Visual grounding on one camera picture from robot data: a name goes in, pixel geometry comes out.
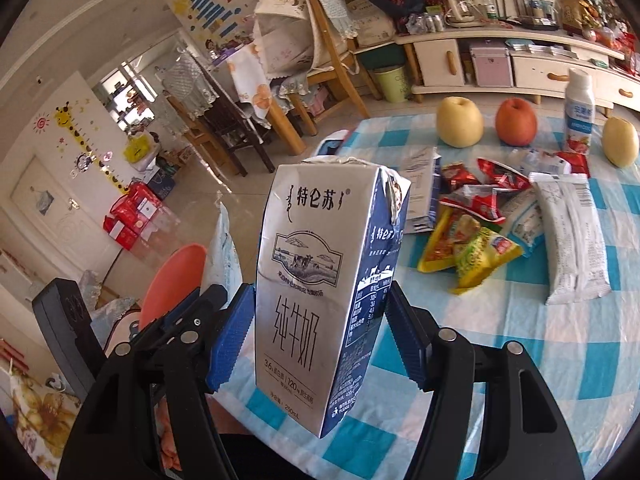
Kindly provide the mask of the white blue milk carton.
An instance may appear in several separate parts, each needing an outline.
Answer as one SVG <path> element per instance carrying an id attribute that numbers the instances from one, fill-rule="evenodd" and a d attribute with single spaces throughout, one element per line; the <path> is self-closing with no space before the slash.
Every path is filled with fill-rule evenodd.
<path id="1" fill-rule="evenodd" d="M 353 157 L 283 165 L 257 261 L 258 389 L 318 438 L 352 408 L 400 253 L 411 183 Z"/>

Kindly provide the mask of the white Magic yogurt pouch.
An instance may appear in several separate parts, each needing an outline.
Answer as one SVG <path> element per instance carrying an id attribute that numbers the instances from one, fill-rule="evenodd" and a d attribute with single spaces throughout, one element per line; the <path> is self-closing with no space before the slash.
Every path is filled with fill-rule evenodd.
<path id="1" fill-rule="evenodd" d="M 212 240 L 206 249 L 201 293 L 212 285 L 221 285 L 228 294 L 228 306 L 243 283 L 238 252 L 230 233 L 229 214 L 224 203 L 218 205 L 219 214 Z"/>

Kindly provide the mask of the pink plastic trash bucket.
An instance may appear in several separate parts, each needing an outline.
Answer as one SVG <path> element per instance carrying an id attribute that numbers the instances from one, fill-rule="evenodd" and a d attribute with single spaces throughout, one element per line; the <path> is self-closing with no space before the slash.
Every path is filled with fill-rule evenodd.
<path id="1" fill-rule="evenodd" d="M 160 266 L 142 301 L 142 330 L 201 285 L 205 260 L 206 248 L 200 244 L 189 244 L 176 250 Z"/>

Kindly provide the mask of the white door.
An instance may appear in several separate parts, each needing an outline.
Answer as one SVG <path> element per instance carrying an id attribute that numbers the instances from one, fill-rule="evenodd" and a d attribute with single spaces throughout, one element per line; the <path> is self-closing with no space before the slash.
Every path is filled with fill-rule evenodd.
<path id="1" fill-rule="evenodd" d="M 10 194 L 34 228 L 81 272 L 100 274 L 111 265 L 112 246 L 105 233 L 37 156 L 27 164 Z"/>

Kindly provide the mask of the red gift boxes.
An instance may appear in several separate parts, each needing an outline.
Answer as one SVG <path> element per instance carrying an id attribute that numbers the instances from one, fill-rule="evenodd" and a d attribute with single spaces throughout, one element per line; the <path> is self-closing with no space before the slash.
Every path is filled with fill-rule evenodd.
<path id="1" fill-rule="evenodd" d="M 162 202 L 142 181 L 134 181 L 103 219 L 103 229 L 121 248 L 131 250 L 151 225 Z"/>

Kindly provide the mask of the long white plastic wrapper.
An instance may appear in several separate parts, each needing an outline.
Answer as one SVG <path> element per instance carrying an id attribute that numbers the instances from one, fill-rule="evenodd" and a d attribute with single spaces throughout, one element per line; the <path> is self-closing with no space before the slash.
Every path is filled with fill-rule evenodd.
<path id="1" fill-rule="evenodd" d="M 547 304 L 574 304 L 612 292 L 596 203 L 584 174 L 529 175 L 544 224 Z"/>

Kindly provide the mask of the yellow green snack bag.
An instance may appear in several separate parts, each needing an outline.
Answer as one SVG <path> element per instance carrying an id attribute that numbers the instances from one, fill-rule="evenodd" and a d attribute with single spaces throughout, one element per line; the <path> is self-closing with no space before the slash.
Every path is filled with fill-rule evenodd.
<path id="1" fill-rule="evenodd" d="M 450 292 L 462 295 L 480 286 L 499 266 L 521 257 L 523 252 L 523 248 L 510 238 L 481 226 L 467 242 L 454 245 L 458 281 Z"/>

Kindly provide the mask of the red crumpled snack wrapper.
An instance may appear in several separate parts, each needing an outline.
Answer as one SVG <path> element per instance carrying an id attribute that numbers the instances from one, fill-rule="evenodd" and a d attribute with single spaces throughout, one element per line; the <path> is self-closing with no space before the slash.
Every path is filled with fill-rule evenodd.
<path id="1" fill-rule="evenodd" d="M 463 162 L 452 162 L 442 168 L 444 192 L 440 194 L 439 203 L 468 212 L 486 222 L 503 223 L 506 216 L 501 207 L 530 188 L 528 177 L 503 162 L 483 157 L 476 162 L 484 181 Z"/>

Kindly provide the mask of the dark wooden chair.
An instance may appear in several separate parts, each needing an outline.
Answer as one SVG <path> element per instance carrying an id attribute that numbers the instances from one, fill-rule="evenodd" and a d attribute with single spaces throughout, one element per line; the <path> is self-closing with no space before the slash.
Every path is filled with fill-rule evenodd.
<path id="1" fill-rule="evenodd" d="M 228 162 L 242 177 L 247 170 L 236 153 L 252 148 L 272 174 L 276 166 L 250 118 L 189 51 L 177 49 L 174 58 L 160 82 L 165 100 L 188 128 L 186 140 L 208 162 Z"/>

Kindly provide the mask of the red apple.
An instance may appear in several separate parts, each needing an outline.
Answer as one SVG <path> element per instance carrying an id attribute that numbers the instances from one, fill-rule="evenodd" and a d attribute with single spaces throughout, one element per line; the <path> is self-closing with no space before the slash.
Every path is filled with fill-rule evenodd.
<path id="1" fill-rule="evenodd" d="M 533 142 L 538 130 L 537 116 L 529 102 L 520 98 L 501 103 L 495 118 L 498 138 L 511 146 L 526 146 Z"/>

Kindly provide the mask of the yellow pear left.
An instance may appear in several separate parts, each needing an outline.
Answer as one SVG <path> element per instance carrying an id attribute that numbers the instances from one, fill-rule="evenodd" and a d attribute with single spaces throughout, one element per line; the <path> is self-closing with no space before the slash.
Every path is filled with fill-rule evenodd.
<path id="1" fill-rule="evenodd" d="M 448 96 L 436 112 L 439 139 L 453 148 L 468 148 L 484 134 L 484 118 L 476 104 L 462 96 Z"/>

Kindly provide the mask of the wooden chair with cloths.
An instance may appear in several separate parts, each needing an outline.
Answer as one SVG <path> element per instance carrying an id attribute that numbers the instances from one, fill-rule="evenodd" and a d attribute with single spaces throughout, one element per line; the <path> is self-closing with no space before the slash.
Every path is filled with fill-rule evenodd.
<path id="1" fill-rule="evenodd" d="M 335 80 L 346 93 L 337 108 L 351 102 L 370 116 L 352 83 L 359 73 L 354 40 L 357 29 L 345 0 L 258 0 L 254 37 L 265 75 L 279 79 L 280 95 L 291 102 L 306 133 L 318 133 L 303 103 L 315 84 Z"/>

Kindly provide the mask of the pink storage box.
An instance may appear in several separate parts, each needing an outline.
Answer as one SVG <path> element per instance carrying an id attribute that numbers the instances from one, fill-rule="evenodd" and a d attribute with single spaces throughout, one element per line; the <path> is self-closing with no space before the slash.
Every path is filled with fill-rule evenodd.
<path id="1" fill-rule="evenodd" d="M 469 45 L 475 80 L 483 88 L 511 88 L 511 55 L 503 41 L 477 40 Z"/>

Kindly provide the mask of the white tv cabinet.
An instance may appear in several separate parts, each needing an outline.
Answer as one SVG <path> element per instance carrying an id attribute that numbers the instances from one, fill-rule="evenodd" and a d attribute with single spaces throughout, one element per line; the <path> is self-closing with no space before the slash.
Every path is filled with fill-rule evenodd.
<path id="1" fill-rule="evenodd" d="M 477 40 L 503 41 L 511 55 L 513 86 L 483 88 L 475 80 L 469 45 Z M 624 56 L 597 42 L 566 32 L 534 32 L 518 27 L 447 28 L 424 35 L 398 36 L 412 80 L 412 93 L 495 92 L 562 99 L 568 73 L 584 70 L 592 77 L 597 106 L 608 114 L 617 105 L 639 109 L 639 78 L 617 64 Z"/>

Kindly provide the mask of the green waste bin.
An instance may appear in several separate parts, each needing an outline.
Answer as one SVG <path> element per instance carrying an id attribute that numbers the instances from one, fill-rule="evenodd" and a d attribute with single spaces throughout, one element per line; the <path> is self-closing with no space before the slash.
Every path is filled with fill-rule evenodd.
<path id="1" fill-rule="evenodd" d="M 377 68 L 373 72 L 374 78 L 387 102 L 407 102 L 411 96 L 411 88 L 405 66 L 396 65 Z"/>

